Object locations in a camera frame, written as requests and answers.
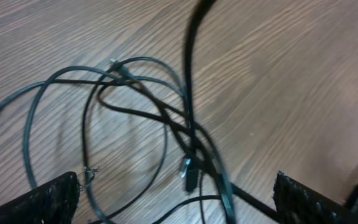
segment wood grain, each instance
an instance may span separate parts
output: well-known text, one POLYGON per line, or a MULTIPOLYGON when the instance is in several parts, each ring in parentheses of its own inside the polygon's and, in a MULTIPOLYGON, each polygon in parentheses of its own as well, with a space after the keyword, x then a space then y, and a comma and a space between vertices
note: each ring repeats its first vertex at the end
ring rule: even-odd
MULTIPOLYGON (((156 57, 181 72, 183 31, 195 1, 0 1, 0 100, 45 80, 59 68, 106 68, 110 58, 156 57)), ((169 80, 149 63, 135 74, 169 80)), ((201 26, 195 52, 196 119, 215 139, 231 179, 274 206, 278 170, 342 202, 358 180, 358 1, 221 0, 201 26)), ((96 79, 73 72, 67 78, 96 79)), ((149 85, 179 106, 168 89, 149 85)), ((88 86, 54 85, 37 110, 30 154, 37 182, 68 170, 82 173, 80 116, 88 86)), ((22 132, 34 93, 0 116, 0 205, 28 191, 22 132)), ((125 88, 111 103, 156 112, 125 88)), ((94 104, 89 124, 93 184, 99 206, 113 212, 150 180, 159 162, 162 125, 94 104)), ((170 138, 156 183, 114 219, 150 223, 186 195, 177 172, 183 153, 170 138)), ((213 193, 208 178, 204 191, 213 193)), ((217 202, 206 202, 209 223, 222 223, 217 202)), ((236 200, 239 223, 272 223, 236 200)), ((95 220, 80 197, 74 223, 95 220)), ((198 204, 167 223, 200 223, 198 204)))

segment wire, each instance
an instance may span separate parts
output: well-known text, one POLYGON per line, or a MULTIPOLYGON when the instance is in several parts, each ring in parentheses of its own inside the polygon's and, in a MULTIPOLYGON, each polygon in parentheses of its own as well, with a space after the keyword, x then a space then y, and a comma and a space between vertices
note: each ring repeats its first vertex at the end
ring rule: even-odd
POLYGON ((30 134, 31 134, 31 127, 32 122, 35 116, 35 112, 37 109, 38 104, 40 103, 40 100, 45 93, 46 89, 54 83, 62 83, 62 84, 86 84, 86 85, 93 85, 91 92, 89 93, 88 99, 85 103, 83 114, 81 118, 81 143, 82 143, 82 154, 83 154, 83 165, 85 167, 90 167, 90 163, 88 160, 88 140, 86 136, 86 124, 87 124, 87 115, 89 111, 89 107, 91 104, 91 101, 95 98, 98 103, 107 109, 117 111, 120 113, 127 113, 127 114, 133 114, 136 116, 141 116, 147 119, 152 119, 158 122, 161 122, 163 124, 164 129, 164 145, 163 145, 163 153, 161 161, 152 176, 150 182, 146 185, 146 187, 140 191, 131 201, 126 203, 123 207, 116 210, 115 212, 105 215, 104 212, 99 208, 92 190, 91 190, 91 179, 90 179, 90 173, 84 172, 85 175, 85 190, 86 194, 88 196, 88 200, 94 210, 94 212, 97 214, 97 216, 100 218, 100 220, 96 220, 94 222, 91 222, 92 224, 98 224, 98 223, 114 223, 111 221, 112 218, 114 218, 116 215, 123 212, 125 209, 130 207, 133 203, 135 203, 143 194, 146 193, 146 191, 150 188, 150 186, 153 184, 155 179, 157 178, 162 166, 163 162, 165 160, 165 156, 167 153, 167 144, 168 144, 168 129, 170 128, 176 142, 178 143, 179 147, 183 150, 186 157, 191 159, 192 165, 201 170, 201 178, 200 178, 200 196, 195 198, 190 198, 188 200, 185 200, 182 203, 179 203, 177 206, 175 206, 173 209, 169 210, 165 215, 163 215, 160 219, 158 219, 154 223, 162 223, 164 220, 166 220, 171 214, 173 214, 175 211, 177 211, 180 207, 192 203, 192 202, 200 202, 200 212, 201 212, 201 219, 203 223, 205 223, 205 217, 203 213, 203 200, 220 200, 222 209, 224 211, 225 217, 226 217, 226 223, 236 223, 236 215, 235 215, 235 209, 234 209, 234 203, 232 196, 236 195, 243 199, 244 201, 248 202, 250 205, 254 206, 256 209, 260 210, 270 218, 272 218, 275 221, 279 222, 278 215, 275 210, 271 209, 270 207, 266 206, 262 202, 258 201, 256 198, 253 198, 253 196, 249 195, 245 191, 241 190, 239 187, 235 186, 233 183, 229 181, 229 176, 227 174, 227 171, 224 166, 224 162, 219 154, 219 151, 217 147, 215 146, 212 138, 208 134, 208 132, 200 125, 198 124, 194 119, 194 111, 193 111, 193 93, 192 93, 192 80, 191 80, 191 63, 192 63, 192 55, 193 55, 193 47, 195 44, 196 39, 196 33, 198 30, 198 27, 201 24, 201 21, 203 20, 204 16, 207 14, 209 9, 212 7, 215 0, 201 0, 199 4, 196 7, 195 13, 193 14, 193 17, 191 18, 190 25, 188 27, 187 33, 186 33, 186 42, 185 42, 185 52, 184 52, 184 73, 185 73, 185 81, 186 86, 181 82, 180 77, 176 74, 176 72, 169 67, 166 63, 163 63, 155 58, 151 57, 136 57, 136 58, 129 58, 127 60, 123 60, 121 62, 116 62, 112 67, 107 70, 103 71, 98 68, 91 68, 86 66, 71 66, 67 68, 63 68, 57 72, 55 72, 51 77, 49 77, 44 82, 38 82, 34 83, 32 85, 29 85, 13 94, 8 96, 6 99, 2 100, 0 103, 0 111, 3 110, 9 103, 13 102, 18 97, 22 96, 25 93, 28 93, 29 91, 39 88, 37 94, 34 97, 34 100, 31 104, 29 114, 27 115, 27 121, 25 123, 24 128, 24 136, 23 136, 23 160, 25 165, 25 170, 27 173, 27 177, 29 179, 31 187, 34 189, 37 187, 37 182, 34 177, 34 173, 32 171, 31 161, 30 161, 30 134), (136 61, 148 61, 156 63, 160 66, 162 66, 168 74, 173 78, 175 84, 171 84, 162 80, 158 80, 156 78, 150 78, 150 77, 142 77, 142 76, 133 76, 128 69, 125 67, 126 64, 136 61), (65 79, 59 79, 61 75, 67 72, 72 71, 88 71, 97 73, 100 77, 98 81, 88 81, 88 80, 65 80, 65 79), (105 78, 111 78, 112 81, 110 82, 104 82, 105 78), (152 94, 150 90, 146 88, 146 86, 143 84, 143 82, 154 82, 158 83, 160 85, 166 86, 173 90, 182 100, 183 110, 180 110, 178 108, 175 108, 171 105, 168 105, 152 94), (105 91, 110 86, 126 86, 129 87, 136 92, 140 93, 141 95, 144 95, 147 97, 151 102, 157 107, 158 114, 151 114, 144 111, 137 111, 132 110, 129 108, 121 108, 118 106, 110 105, 109 103, 106 103, 101 96, 103 94, 103 91, 105 91), (174 122, 171 117, 168 114, 168 111, 172 111, 176 113, 177 115, 181 116, 185 120, 185 125, 182 125, 180 123, 174 122), (200 135, 206 139, 207 145, 204 145, 203 142, 200 139, 200 136, 196 135, 196 130, 200 132, 200 135), (183 135, 189 136, 191 141, 190 144, 187 145, 185 141, 183 140, 183 135), (216 190, 218 191, 218 195, 202 195, 202 181, 204 174, 208 174, 211 179, 213 180, 214 186, 216 187, 216 190))

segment black cable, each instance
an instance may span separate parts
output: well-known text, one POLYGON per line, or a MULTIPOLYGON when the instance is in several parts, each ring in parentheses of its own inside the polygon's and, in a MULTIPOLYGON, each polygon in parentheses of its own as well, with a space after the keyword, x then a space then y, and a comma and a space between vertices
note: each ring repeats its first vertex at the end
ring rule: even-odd
MULTIPOLYGON (((198 185, 198 190, 199 190, 199 197, 203 196, 203 179, 204 179, 204 172, 201 171, 201 175, 200 175, 200 184, 198 185)), ((206 224, 206 220, 205 220, 205 216, 204 216, 204 208, 203 208, 203 200, 200 199, 200 216, 201 216, 201 221, 203 222, 203 224, 206 224)))
POLYGON ((201 21, 203 20, 206 13, 209 11, 211 6, 213 5, 215 1, 213 0, 201 0, 198 6, 196 7, 195 13, 193 17, 191 18, 191 22, 186 34, 186 43, 185 43, 185 58, 184 58, 184 69, 185 69, 185 80, 186 80, 186 87, 184 84, 182 84, 179 76, 175 73, 175 71, 170 68, 167 64, 154 59, 150 57, 137 57, 137 58, 130 58, 121 62, 116 62, 109 70, 106 72, 97 68, 91 68, 91 67, 85 67, 85 66, 72 66, 63 68, 56 73, 54 73, 48 80, 44 82, 38 82, 34 83, 33 85, 27 86, 15 93, 13 93, 11 96, 8 96, 5 100, 2 100, 0 103, 0 112, 3 108, 5 108, 9 103, 23 95, 24 93, 27 93, 34 88, 40 87, 38 90, 36 96, 34 97, 34 100, 32 102, 32 105, 29 110, 29 114, 27 117, 27 121, 25 124, 25 130, 24 130, 24 137, 23 137, 23 158, 24 158, 24 165, 25 170, 27 172, 27 176, 30 182, 30 185, 32 188, 37 187, 37 182, 34 177, 34 173, 32 172, 32 166, 30 161, 30 155, 29 155, 29 140, 30 140, 30 130, 32 126, 32 121, 35 115, 35 111, 37 109, 37 106, 39 104, 39 101, 42 97, 42 95, 45 93, 46 89, 49 87, 49 85, 53 83, 69 83, 69 84, 89 84, 93 85, 93 88, 89 94, 89 97, 86 101, 83 115, 82 115, 82 122, 81 122, 81 142, 82 142, 82 153, 83 153, 83 164, 85 167, 89 168, 89 161, 88 161, 88 141, 86 137, 86 120, 87 120, 87 114, 90 107, 91 100, 94 98, 94 94, 96 93, 96 99, 98 102, 113 111, 117 111, 120 113, 128 113, 133 114, 136 116, 142 116, 148 119, 152 119, 155 121, 159 121, 163 123, 164 128, 164 146, 163 146, 163 154, 162 159, 160 161, 160 164, 158 165, 155 174, 151 178, 150 182, 146 185, 146 187, 139 192, 130 202, 125 204, 123 207, 118 209, 117 211, 113 212, 112 214, 105 215, 103 211, 98 207, 98 204, 96 203, 92 191, 91 191, 91 182, 90 182, 90 174, 88 172, 84 172, 85 175, 85 189, 88 196, 88 200, 97 214, 97 216, 100 218, 100 220, 97 220, 95 222, 92 222, 92 224, 97 223, 112 223, 110 219, 115 217, 116 215, 123 212, 125 209, 130 207, 134 202, 136 202, 143 194, 150 188, 150 186, 153 184, 154 180, 157 178, 158 173, 160 172, 163 161, 165 159, 166 151, 167 151, 167 141, 168 141, 168 130, 167 127, 170 128, 175 140, 177 141, 180 148, 185 153, 186 157, 191 159, 191 163, 193 166, 195 166, 197 169, 202 170, 202 175, 200 178, 200 196, 191 198, 188 200, 185 200, 184 202, 178 204, 176 207, 168 211, 162 218, 158 219, 155 223, 161 223, 163 222, 167 217, 169 217, 174 211, 176 211, 181 206, 184 206, 191 202, 200 201, 200 210, 201 210, 201 219, 203 223, 205 222, 204 213, 203 213, 203 205, 202 200, 212 200, 212 199, 218 199, 221 201, 222 208, 225 213, 226 222, 227 223, 235 223, 236 222, 236 216, 234 212, 234 204, 232 200, 232 195, 237 195, 244 201, 250 203, 252 206, 254 206, 256 209, 260 210, 261 212, 265 213, 270 218, 278 221, 277 213, 272 210, 270 207, 266 206, 262 202, 258 201, 257 199, 253 198, 251 195, 247 194, 240 188, 236 187, 234 184, 232 184, 229 181, 228 174, 226 172, 224 162, 219 155, 218 149, 215 146, 213 140, 209 136, 208 132, 201 127, 198 123, 194 120, 194 111, 193 111, 193 98, 192 98, 192 83, 191 83, 191 62, 192 62, 192 54, 193 54, 193 46, 195 43, 196 33, 198 30, 199 25, 201 24, 201 21), (150 61, 153 63, 157 63, 161 65, 163 68, 167 70, 167 72, 172 76, 173 80, 175 81, 175 85, 172 85, 171 83, 158 80, 156 78, 150 78, 150 77, 137 77, 133 76, 128 69, 124 66, 127 63, 136 62, 136 61, 150 61), (100 78, 98 81, 87 81, 87 80, 63 80, 58 79, 61 75, 63 75, 66 72, 72 72, 72 71, 89 71, 94 72, 100 75, 100 78), (104 82, 103 80, 108 77, 111 78, 112 81, 110 82, 104 82), (159 83, 161 85, 167 86, 171 90, 173 90, 181 99, 183 103, 183 111, 179 110, 178 108, 172 107, 171 105, 168 105, 156 97, 143 85, 142 82, 154 82, 159 83), (150 114, 143 111, 137 111, 132 110, 128 108, 121 108, 118 106, 110 105, 106 103, 101 95, 103 91, 108 88, 109 86, 127 86, 136 92, 140 93, 141 95, 144 95, 149 100, 153 102, 153 104, 157 107, 159 115, 157 114, 150 114), (179 123, 174 122, 169 114, 168 110, 178 114, 179 116, 183 117, 185 119, 185 125, 181 125, 179 123), (200 138, 196 135, 196 130, 199 130, 201 135, 207 140, 208 145, 205 146, 200 138), (190 137, 191 142, 190 145, 186 145, 181 134, 187 135, 190 137), (212 153, 207 151, 207 148, 212 149, 212 153), (198 157, 196 153, 199 152, 201 154, 201 157, 198 157), (209 196, 202 196, 202 181, 203 181, 203 175, 208 174, 218 190, 219 195, 209 195, 209 196))

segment cable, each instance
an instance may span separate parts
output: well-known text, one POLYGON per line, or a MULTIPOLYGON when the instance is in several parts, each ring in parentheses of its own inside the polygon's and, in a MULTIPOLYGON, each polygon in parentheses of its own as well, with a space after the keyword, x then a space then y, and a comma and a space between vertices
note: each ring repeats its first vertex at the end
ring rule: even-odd
POLYGON ((193 47, 195 44, 198 27, 200 26, 201 21, 203 20, 204 16, 207 14, 209 9, 212 7, 214 2, 215 0, 201 0, 195 9, 195 13, 193 14, 193 17, 191 18, 190 25, 186 33, 186 42, 185 42, 185 50, 184 50, 184 73, 185 73, 186 86, 181 82, 180 77, 175 73, 175 71, 172 68, 170 68, 166 63, 163 63, 157 59, 150 58, 150 57, 136 57, 136 58, 129 58, 121 62, 115 62, 111 66, 111 68, 107 71, 103 71, 98 68, 86 67, 86 66, 71 66, 71 67, 63 68, 57 71, 56 73, 54 73, 50 78, 48 78, 44 82, 38 82, 29 85, 11 94, 10 96, 2 100, 2 102, 0 102, 0 112, 1 112, 3 108, 5 108, 9 103, 13 102, 18 97, 22 96, 25 93, 28 93, 29 91, 35 88, 39 88, 31 104, 29 113, 27 115, 27 121, 25 123, 25 128, 24 128, 23 149, 22 149, 25 170, 32 188, 37 187, 37 182, 34 177, 31 161, 30 161, 29 141, 30 141, 32 122, 35 116, 37 106, 40 102, 40 99, 42 98, 46 89, 51 84, 54 83, 86 84, 86 85, 93 85, 93 88, 89 93, 81 118, 81 143, 82 143, 83 165, 85 167, 87 168, 90 167, 88 161, 88 140, 86 136, 86 128, 87 128, 86 124, 88 119, 87 115, 88 115, 91 101, 95 98, 95 94, 98 103, 103 107, 119 113, 133 114, 136 116, 141 116, 147 119, 152 119, 161 122, 163 124, 163 129, 164 129, 164 145, 163 145, 162 158, 150 182, 131 201, 126 203, 123 207, 116 210, 115 212, 109 215, 105 215, 104 212, 99 208, 91 190, 90 174, 89 172, 84 172, 85 190, 88 196, 88 200, 94 212, 100 218, 100 220, 91 222, 92 224, 98 224, 102 222, 114 223, 113 221, 111 221, 112 218, 114 218, 116 215, 120 214, 125 209, 130 207, 139 198, 141 198, 141 196, 143 196, 143 194, 145 194, 146 191, 150 188, 150 186, 157 178, 163 166, 163 162, 165 160, 165 156, 167 153, 167 144, 168 144, 167 128, 170 128, 173 137, 175 138, 179 147, 185 153, 185 156, 191 159, 191 164, 195 168, 201 170, 201 178, 199 184, 200 196, 195 198, 190 198, 182 203, 179 203, 177 206, 175 206, 173 209, 171 209, 165 215, 163 215, 160 219, 158 219, 155 223, 162 223, 180 207, 188 203, 197 202, 197 201, 200 202, 201 219, 203 223, 205 223, 203 204, 202 204, 203 200, 220 200, 222 209, 225 214, 226 223, 236 223, 236 215, 235 215, 234 203, 232 199, 233 195, 240 197, 241 199, 248 202, 250 205, 254 206, 256 209, 260 210, 261 212, 263 212, 273 220, 279 222, 276 211, 266 206, 262 202, 258 201, 256 198, 253 198, 251 195, 244 192, 239 187, 235 186, 229 181, 229 176, 225 169, 224 162, 212 138, 210 137, 208 132, 205 129, 203 129, 202 126, 198 124, 194 119, 193 96, 192 96, 193 93, 192 93, 192 80, 191 80, 191 63, 193 61, 192 59, 193 47), (158 80, 156 78, 134 76, 128 71, 125 65, 136 61, 148 61, 162 66, 168 72, 168 74, 170 74, 170 76, 173 78, 175 84, 158 80), (98 81, 59 79, 59 77, 64 73, 72 72, 72 71, 93 72, 93 73, 97 73, 100 77, 98 81), (112 81, 104 82, 105 78, 111 78, 112 81), (168 105, 160 101, 156 97, 154 97, 152 92, 146 88, 143 82, 158 83, 160 85, 164 85, 169 89, 173 90, 181 98, 183 110, 168 105), (139 94, 147 97, 156 106, 156 108, 158 109, 158 114, 151 114, 144 111, 132 110, 129 108, 121 108, 106 103, 101 95, 103 94, 103 91, 105 91, 110 86, 126 86, 135 90, 139 94), (169 116, 168 111, 172 111, 177 115, 181 116, 185 120, 185 125, 174 122, 169 116), (182 137, 183 135, 190 137, 191 139, 190 144, 185 143, 182 137), (203 137, 207 141, 207 145, 203 144, 200 137, 203 137), (208 174, 211 177, 214 186, 218 191, 218 195, 207 195, 207 196, 202 195, 201 188, 203 184, 202 181, 203 181, 204 174, 208 174))

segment wooden floor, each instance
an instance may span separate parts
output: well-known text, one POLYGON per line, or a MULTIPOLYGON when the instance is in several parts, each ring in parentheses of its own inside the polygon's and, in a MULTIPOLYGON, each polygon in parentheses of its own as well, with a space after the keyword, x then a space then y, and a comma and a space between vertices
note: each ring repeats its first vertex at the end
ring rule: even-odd
MULTIPOLYGON (((0 0, 0 100, 69 65, 107 68, 108 60, 151 56, 181 74, 183 31, 193 0, 0 0)), ((137 75, 170 80, 149 63, 137 75)), ((274 207, 278 170, 342 202, 358 180, 358 1, 221 0, 202 25, 195 53, 196 119, 211 133, 231 180, 274 207)), ((96 79, 90 73, 67 78, 96 79)), ((180 105, 166 88, 150 85, 180 105)), ((90 88, 54 85, 33 125, 30 153, 39 184, 82 173, 80 116, 90 88)), ((30 187, 22 160, 24 121, 34 92, 0 116, 0 205, 30 187)), ((106 98, 156 111, 125 88, 106 98)), ((161 124, 93 106, 91 163, 99 206, 113 212, 147 181, 163 146, 161 124)), ((170 138, 163 171, 150 191, 114 219, 151 223, 189 197, 178 173, 183 153, 170 138)), ((205 192, 212 186, 205 181, 205 192)), ((206 202, 209 223, 223 223, 206 202)), ((236 200, 239 223, 273 223, 236 200)), ((95 220, 85 195, 74 223, 95 220)), ((198 204, 166 223, 200 223, 198 204)))

